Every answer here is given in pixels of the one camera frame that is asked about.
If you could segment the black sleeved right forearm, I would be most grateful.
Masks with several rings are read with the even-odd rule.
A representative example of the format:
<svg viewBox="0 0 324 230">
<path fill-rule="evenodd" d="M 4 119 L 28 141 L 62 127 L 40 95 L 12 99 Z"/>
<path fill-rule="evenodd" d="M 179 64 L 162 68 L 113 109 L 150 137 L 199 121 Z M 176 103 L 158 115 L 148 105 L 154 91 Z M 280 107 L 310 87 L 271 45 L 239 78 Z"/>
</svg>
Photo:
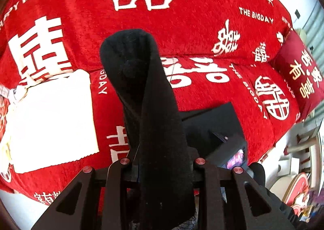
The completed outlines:
<svg viewBox="0 0 324 230">
<path fill-rule="evenodd" d="M 295 229 L 309 229 L 308 223 L 299 221 L 298 216 L 294 213 L 294 210 L 283 203 L 276 195 L 271 193 L 267 188 L 260 186 L 260 191 L 266 194 L 270 199 L 271 203 L 278 209 L 280 209 L 283 216 L 291 223 Z"/>
</svg>

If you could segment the black gloved right hand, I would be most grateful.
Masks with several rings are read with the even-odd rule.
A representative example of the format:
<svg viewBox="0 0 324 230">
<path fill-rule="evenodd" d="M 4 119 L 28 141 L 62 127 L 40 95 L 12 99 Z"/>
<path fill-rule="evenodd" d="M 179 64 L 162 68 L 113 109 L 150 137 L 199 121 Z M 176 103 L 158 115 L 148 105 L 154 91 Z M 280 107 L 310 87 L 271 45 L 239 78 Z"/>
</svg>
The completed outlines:
<svg viewBox="0 0 324 230">
<path fill-rule="evenodd" d="M 260 185 L 260 186 L 265 186 L 265 181 L 266 181 L 266 177 L 265 177 L 265 170 L 263 168 L 263 166 L 259 163 L 251 163 L 249 165 L 249 169 L 252 170 L 253 172 L 253 179 Z"/>
</svg>

